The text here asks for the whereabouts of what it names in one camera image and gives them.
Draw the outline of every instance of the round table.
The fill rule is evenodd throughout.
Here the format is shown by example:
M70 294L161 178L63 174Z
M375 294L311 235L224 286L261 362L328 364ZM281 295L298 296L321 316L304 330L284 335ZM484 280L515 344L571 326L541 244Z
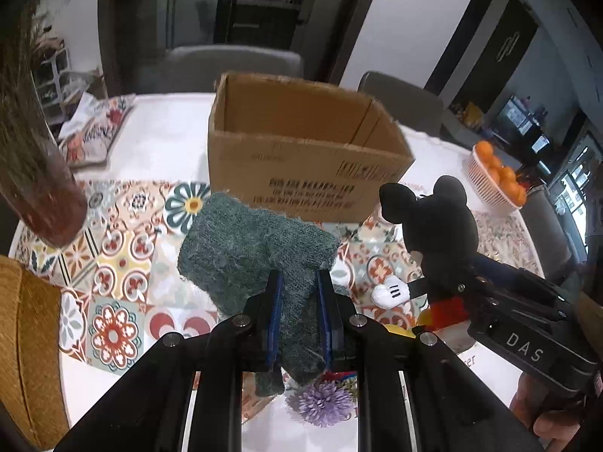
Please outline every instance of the round table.
M78 180L162 180L199 181L209 184L207 167L207 121L214 94L173 94L138 96L135 106L113 143L107 163L76 172ZM431 194L441 175L456 176L467 192L473 211L489 212L464 173L468 152L453 144L431 138L402 126L415 163L402 182L416 193ZM519 212L518 225L527 229ZM14 256L23 224L15 234L10 256ZM542 276L536 250L534 271ZM475 373L509 404L520 371L480 344L459 355ZM73 426L119 379L61 353L61 381L70 426ZM357 421L349 420L319 429L292 416L283 397L277 397L257 417L243 425L244 450L357 450Z

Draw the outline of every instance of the dining table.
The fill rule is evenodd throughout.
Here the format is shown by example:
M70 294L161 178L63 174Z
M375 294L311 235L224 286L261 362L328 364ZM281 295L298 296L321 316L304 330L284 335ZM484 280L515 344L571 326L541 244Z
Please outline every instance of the dining table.
M209 296L176 268L180 245L211 195L207 131L214 98L213 93L137 96L106 162L74 171L88 200L87 218L76 239L56 249L22 222L17 227L9 256L61 287L59 361L71 427L163 334L177 331L192 337L208 333L219 322ZM455 176L476 219L478 250L543 276L520 212L499 217L474 190L465 172L469 151L400 128L415 158L400 182L420 196L431 194L441 175ZM385 221L378 206L364 223L321 226L341 239L331 275L348 288L357 311L384 324L415 325L427 307L425 296L393 310L381 309L370 299L373 287L388 275L405 281L421 276L399 227ZM107 332L108 318L124 318L127 336ZM517 368L479 343L458 357L509 405L517 389ZM286 386L294 389L295 383L284 376ZM184 450L195 396L193 391ZM288 406L287 393L257 397L253 379L247 378L243 400L243 450L358 448L354 414L337 425L316 427Z

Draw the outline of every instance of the white glove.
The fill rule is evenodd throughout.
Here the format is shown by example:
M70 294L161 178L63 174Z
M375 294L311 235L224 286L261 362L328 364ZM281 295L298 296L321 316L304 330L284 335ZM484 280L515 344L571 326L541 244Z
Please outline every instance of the white glove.
M383 309L400 306L408 302L410 298L408 286L395 275L390 275L383 284L375 286L371 294L373 302Z

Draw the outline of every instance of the vase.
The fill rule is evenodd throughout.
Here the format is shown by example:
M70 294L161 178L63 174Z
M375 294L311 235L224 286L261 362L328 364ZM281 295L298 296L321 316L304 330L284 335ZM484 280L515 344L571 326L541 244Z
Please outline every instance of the vase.
M76 237L87 200L52 137L35 92L20 96L15 123L0 137L0 191L21 220L52 247Z

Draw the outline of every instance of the patterned bag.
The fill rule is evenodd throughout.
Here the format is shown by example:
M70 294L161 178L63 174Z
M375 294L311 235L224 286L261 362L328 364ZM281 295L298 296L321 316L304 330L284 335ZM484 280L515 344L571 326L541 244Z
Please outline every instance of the patterned bag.
M136 95L123 95L102 100L94 115L80 131L69 135L59 149L70 167L102 163L124 117L131 110Z

